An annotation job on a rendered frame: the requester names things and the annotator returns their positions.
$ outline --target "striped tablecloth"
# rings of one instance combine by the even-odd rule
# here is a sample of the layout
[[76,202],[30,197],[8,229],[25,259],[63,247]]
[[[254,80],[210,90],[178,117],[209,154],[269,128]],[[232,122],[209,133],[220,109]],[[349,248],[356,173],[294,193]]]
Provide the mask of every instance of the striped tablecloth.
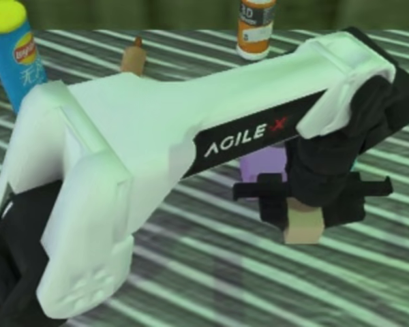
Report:
[[[409,71],[409,31],[370,34]],[[233,32],[36,35],[49,78],[68,84],[117,72],[123,48],[136,35],[149,52],[146,75],[157,80],[244,64]],[[315,35],[276,32],[271,55]],[[0,167],[13,123],[0,85]],[[327,231],[318,246],[283,245],[258,221],[254,203],[231,200],[236,161],[184,181],[137,233],[127,283],[69,326],[408,327],[409,127],[362,156],[357,169],[367,178],[389,175],[395,193],[369,199],[365,222]]]

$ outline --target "green-yellow cap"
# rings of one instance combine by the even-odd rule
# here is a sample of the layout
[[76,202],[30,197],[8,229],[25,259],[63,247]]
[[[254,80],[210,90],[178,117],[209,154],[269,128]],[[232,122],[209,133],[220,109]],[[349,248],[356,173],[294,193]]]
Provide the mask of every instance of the green-yellow cap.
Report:
[[19,28],[27,18],[26,8],[15,0],[0,0],[0,34]]

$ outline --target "agilex logo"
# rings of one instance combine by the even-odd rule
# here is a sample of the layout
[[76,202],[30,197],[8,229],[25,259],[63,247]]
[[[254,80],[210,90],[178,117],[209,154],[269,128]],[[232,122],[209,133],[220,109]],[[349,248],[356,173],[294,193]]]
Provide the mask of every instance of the agilex logo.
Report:
[[36,60],[35,40],[31,32],[24,34],[16,43],[14,58],[17,63],[22,65],[30,65]]
[[282,117],[275,119],[272,123],[259,124],[252,129],[245,129],[239,131],[235,135],[226,136],[221,142],[214,142],[204,154],[205,158],[211,155],[216,155],[223,151],[228,151],[234,147],[241,146],[242,144],[250,143],[254,140],[258,140],[267,135],[267,133],[277,133],[285,128],[288,117]]

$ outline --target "green curtain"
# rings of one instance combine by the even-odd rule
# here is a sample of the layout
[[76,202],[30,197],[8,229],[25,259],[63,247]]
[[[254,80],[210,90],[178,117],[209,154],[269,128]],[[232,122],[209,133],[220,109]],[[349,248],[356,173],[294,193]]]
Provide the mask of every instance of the green curtain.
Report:
[[[235,29],[239,0],[21,0],[34,29]],[[276,29],[409,29],[409,0],[277,0]]]

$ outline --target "blue chip can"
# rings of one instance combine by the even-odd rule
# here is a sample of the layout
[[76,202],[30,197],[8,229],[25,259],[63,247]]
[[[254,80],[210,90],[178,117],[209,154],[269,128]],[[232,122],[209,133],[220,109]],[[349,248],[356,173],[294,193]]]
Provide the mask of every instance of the blue chip can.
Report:
[[26,94],[47,82],[27,19],[14,31],[0,33],[0,81],[16,114]]

